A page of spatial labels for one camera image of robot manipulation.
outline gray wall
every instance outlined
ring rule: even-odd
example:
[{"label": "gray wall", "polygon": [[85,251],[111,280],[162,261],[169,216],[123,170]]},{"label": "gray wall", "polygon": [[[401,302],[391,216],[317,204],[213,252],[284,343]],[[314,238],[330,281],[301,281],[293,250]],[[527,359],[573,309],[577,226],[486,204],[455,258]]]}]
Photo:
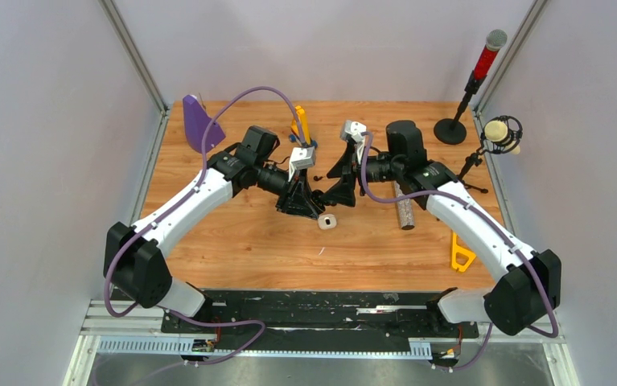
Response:
[{"label": "gray wall", "polygon": [[0,1],[0,384],[60,384],[158,115],[97,1]]},{"label": "gray wall", "polygon": [[486,118],[524,123],[496,158],[519,233],[563,262],[558,314],[582,384],[617,383],[617,2],[552,1]]},{"label": "gray wall", "polygon": [[[164,97],[458,101],[486,35],[532,0],[116,0]],[[249,99],[274,99],[256,93]]]}]

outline metal frame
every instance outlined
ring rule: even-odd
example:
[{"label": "metal frame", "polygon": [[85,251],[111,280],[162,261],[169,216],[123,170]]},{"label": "metal frame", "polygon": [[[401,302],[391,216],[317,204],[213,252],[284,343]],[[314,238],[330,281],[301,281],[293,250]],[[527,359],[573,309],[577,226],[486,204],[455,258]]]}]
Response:
[{"label": "metal frame", "polygon": [[526,37],[529,35],[531,29],[533,29],[533,25],[536,23],[548,1],[549,0],[535,0],[533,4],[531,4],[524,21],[521,22],[521,25],[519,25],[519,28],[514,34],[512,42],[507,48],[507,52],[505,52],[504,56],[498,63],[496,71],[493,73],[491,79],[488,80],[488,83],[484,86],[486,91],[484,91],[481,97],[476,101],[476,105],[474,107],[475,112],[481,113],[485,110],[486,105],[495,94],[498,84],[500,84],[500,81],[502,80],[505,72],[507,72],[509,65],[514,60],[516,53],[521,49]]},{"label": "metal frame", "polygon": [[121,40],[121,44],[125,48],[125,53],[130,57],[130,61],[133,63],[133,66],[135,66],[135,71],[140,76],[142,83],[145,84],[154,105],[156,105],[157,109],[162,115],[164,115],[166,111],[168,111],[168,105],[164,101],[163,96],[159,91],[154,78],[150,74],[149,69],[147,69],[145,60],[140,55],[138,47],[135,46],[135,42],[128,32],[128,27],[123,21],[116,4],[113,0],[98,0],[98,2],[102,6],[102,9],[105,10],[107,19],[112,24],[119,40]]},{"label": "metal frame", "polygon": [[[108,19],[114,26],[121,43],[134,63],[138,75],[141,77],[155,105],[162,113],[162,120],[154,137],[154,144],[150,152],[150,157],[146,165],[145,174],[140,184],[140,190],[134,206],[131,220],[135,221],[142,212],[146,193],[150,185],[151,177],[154,173],[158,152],[161,148],[163,135],[166,130],[169,118],[169,106],[164,102],[161,93],[154,80],[152,79],[147,67],[130,38],[123,19],[113,0],[98,0],[105,9]],[[491,100],[502,80],[504,73],[508,70],[514,56],[524,43],[528,33],[531,31],[537,17],[541,14],[543,7],[548,0],[535,0],[531,5],[524,21],[520,25],[517,33],[512,39],[505,56],[497,66],[494,76],[486,85],[486,92],[478,99],[473,109],[473,118],[476,129],[483,127],[482,112]],[[519,234],[515,229],[515,223],[510,216],[510,205],[502,191],[502,179],[500,170],[496,167],[490,154],[485,154],[487,168],[496,191],[496,197],[500,205],[505,227],[515,234]],[[117,309],[125,308],[129,302],[112,302]],[[64,379],[65,385],[85,385],[93,369],[95,355],[100,353],[131,352],[144,354],[185,354],[191,346],[193,339],[213,339],[210,334],[164,334],[161,332],[161,322],[163,311],[160,309],[144,310],[137,308],[130,315],[130,318],[116,319],[107,314],[103,302],[91,302],[88,313],[81,327],[80,336],[76,343],[72,361],[69,364],[67,375]],[[537,323],[537,326],[548,328],[548,323]],[[477,339],[465,339],[466,342],[480,343],[485,336],[487,325],[479,325],[480,337]],[[381,358],[381,359],[423,359],[430,352],[433,343],[448,344],[455,339],[413,339],[410,342],[410,352],[391,352],[391,353],[325,353],[325,352],[287,352],[287,351],[254,351],[247,350],[242,355],[247,356],[269,356],[269,357],[301,357],[301,358]],[[492,343],[540,343],[547,356],[549,370],[556,386],[573,385],[577,386],[578,378],[571,363],[570,353],[566,340],[563,336],[557,339],[547,339],[536,333],[526,330],[517,336],[507,336],[499,330],[494,330],[491,337]],[[227,351],[219,351],[213,355],[225,355]]]}]

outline red microphone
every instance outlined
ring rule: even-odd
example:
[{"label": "red microphone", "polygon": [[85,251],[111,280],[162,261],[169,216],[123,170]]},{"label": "red microphone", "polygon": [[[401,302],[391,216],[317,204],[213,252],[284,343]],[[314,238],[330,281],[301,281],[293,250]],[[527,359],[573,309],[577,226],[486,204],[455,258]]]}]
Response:
[{"label": "red microphone", "polygon": [[498,51],[507,43],[507,34],[502,30],[493,30],[486,38],[479,61],[474,67],[474,79],[482,80],[488,75],[488,70],[493,65],[493,60],[498,56]]},{"label": "red microphone", "polygon": [[447,145],[457,145],[462,143],[467,137],[467,128],[464,127],[459,118],[467,109],[471,96],[475,95],[481,84],[488,75],[488,70],[491,69],[493,61],[498,56],[498,51],[507,43],[507,34],[502,30],[493,30],[486,38],[486,45],[483,47],[479,61],[474,66],[474,71],[469,75],[467,85],[464,86],[464,98],[459,103],[458,111],[455,118],[446,118],[436,122],[434,126],[434,135],[439,141]]}]

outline orange clip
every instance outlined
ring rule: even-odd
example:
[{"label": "orange clip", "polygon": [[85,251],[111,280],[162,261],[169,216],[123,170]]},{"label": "orange clip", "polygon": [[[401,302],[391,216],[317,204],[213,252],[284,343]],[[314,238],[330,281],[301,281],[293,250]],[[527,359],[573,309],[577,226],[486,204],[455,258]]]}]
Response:
[{"label": "orange clip", "polygon": [[[462,255],[467,258],[467,262],[464,264],[459,264],[457,262],[457,256]],[[469,268],[471,263],[474,262],[476,258],[476,253],[473,253],[467,248],[464,248],[462,245],[457,243],[457,233],[452,232],[452,240],[450,241],[450,267],[457,272],[463,273]]]}]

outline purple block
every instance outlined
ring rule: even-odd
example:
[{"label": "purple block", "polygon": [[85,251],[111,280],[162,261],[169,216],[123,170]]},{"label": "purple block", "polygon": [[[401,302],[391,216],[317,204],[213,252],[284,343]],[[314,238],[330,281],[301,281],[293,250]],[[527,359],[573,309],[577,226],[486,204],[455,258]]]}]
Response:
[{"label": "purple block", "polygon": [[[190,144],[194,151],[201,154],[204,129],[206,129],[211,118],[193,95],[183,98],[183,118],[185,120],[185,138],[187,138],[187,143]],[[206,137],[206,142],[208,142],[206,151],[211,151],[224,139],[225,133],[223,133],[223,129],[220,128],[218,123],[214,123]]]}]

